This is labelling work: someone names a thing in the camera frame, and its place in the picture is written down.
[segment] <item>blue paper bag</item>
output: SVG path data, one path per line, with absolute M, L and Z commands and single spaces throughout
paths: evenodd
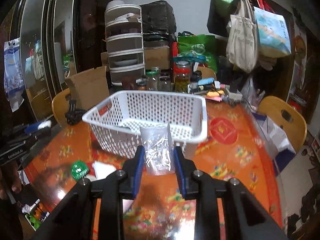
M 291 44 L 284 17 L 257 7 L 254 8 L 254 13 L 258 26 L 260 54 L 272 58 L 290 55 Z

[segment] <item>canvas tote bag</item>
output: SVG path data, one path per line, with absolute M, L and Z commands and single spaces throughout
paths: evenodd
M 238 14 L 230 15 L 226 56 L 232 64 L 250 73 L 257 63 L 257 25 L 249 0 L 240 0 L 238 6 Z

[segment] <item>chair backrest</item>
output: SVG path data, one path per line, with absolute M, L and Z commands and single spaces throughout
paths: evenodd
M 282 127 L 296 153 L 299 152 L 307 136 L 307 124 L 299 112 L 274 96 L 265 97 L 258 106 L 257 112 L 266 114 Z
M 214 80 L 217 80 L 217 76 L 215 74 L 215 72 L 207 67 L 197 67 L 197 70 L 200 70 L 202 73 L 202 78 L 209 78 L 209 77 L 213 77 Z
M 69 88 L 63 90 L 54 97 L 51 104 L 53 115 L 61 127 L 66 127 L 68 125 L 64 114 L 68 112 L 69 100 L 66 97 L 69 94 Z

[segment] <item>table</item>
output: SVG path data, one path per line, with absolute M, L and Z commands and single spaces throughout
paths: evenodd
M 241 105 L 207 100 L 208 137 L 200 143 L 193 161 L 196 167 L 217 179 L 237 177 L 256 196 L 278 225 L 281 207 L 272 160 L 254 120 Z M 73 187 L 70 166 L 76 160 L 90 164 L 102 161 L 121 168 L 125 158 L 101 149 L 86 123 L 62 130 L 25 168 L 29 181 L 49 211 Z M 148 176 L 143 173 L 140 192 L 124 214 L 126 239 L 193 239 L 196 201 L 185 201 L 175 174 Z M 221 239 L 225 239 L 222 202 Z M 97 221 L 93 239 L 97 238 Z

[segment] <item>tile floor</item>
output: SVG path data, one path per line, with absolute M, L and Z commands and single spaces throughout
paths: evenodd
M 299 152 L 277 177 L 283 218 L 294 213 L 300 216 L 301 198 L 312 187 L 308 171 L 312 168 L 309 156 L 302 156 Z

